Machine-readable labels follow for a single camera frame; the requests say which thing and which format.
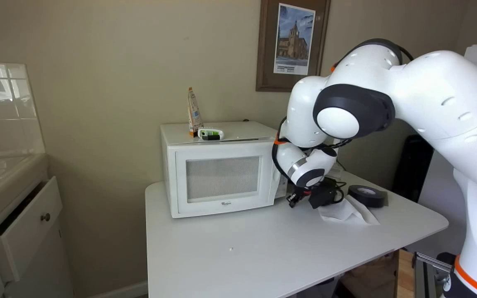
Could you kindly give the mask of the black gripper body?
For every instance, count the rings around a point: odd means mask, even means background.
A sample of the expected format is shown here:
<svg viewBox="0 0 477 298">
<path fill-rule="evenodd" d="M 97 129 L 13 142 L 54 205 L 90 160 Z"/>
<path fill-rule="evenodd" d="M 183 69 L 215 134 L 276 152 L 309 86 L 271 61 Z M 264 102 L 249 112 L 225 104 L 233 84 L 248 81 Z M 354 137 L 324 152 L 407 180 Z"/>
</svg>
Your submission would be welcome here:
<svg viewBox="0 0 477 298">
<path fill-rule="evenodd" d="M 337 203 L 342 198 L 342 192 L 334 178 L 324 178 L 316 187 L 311 188 L 309 205 L 312 208 Z"/>
</svg>

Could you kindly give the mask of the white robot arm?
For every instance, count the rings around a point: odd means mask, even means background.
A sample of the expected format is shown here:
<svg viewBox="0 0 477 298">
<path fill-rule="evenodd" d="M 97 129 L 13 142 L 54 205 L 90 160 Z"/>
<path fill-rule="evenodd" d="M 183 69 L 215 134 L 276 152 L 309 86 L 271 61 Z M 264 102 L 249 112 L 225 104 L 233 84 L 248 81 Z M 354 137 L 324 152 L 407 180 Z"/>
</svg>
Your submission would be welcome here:
<svg viewBox="0 0 477 298">
<path fill-rule="evenodd" d="M 271 147 L 274 167 L 294 187 L 316 187 L 336 147 L 407 122 L 453 169 L 466 208 L 465 238 L 447 298 L 477 298 L 477 64 L 437 49 L 410 56 L 389 39 L 349 49 L 326 76 L 306 76 L 289 92 Z"/>
</svg>

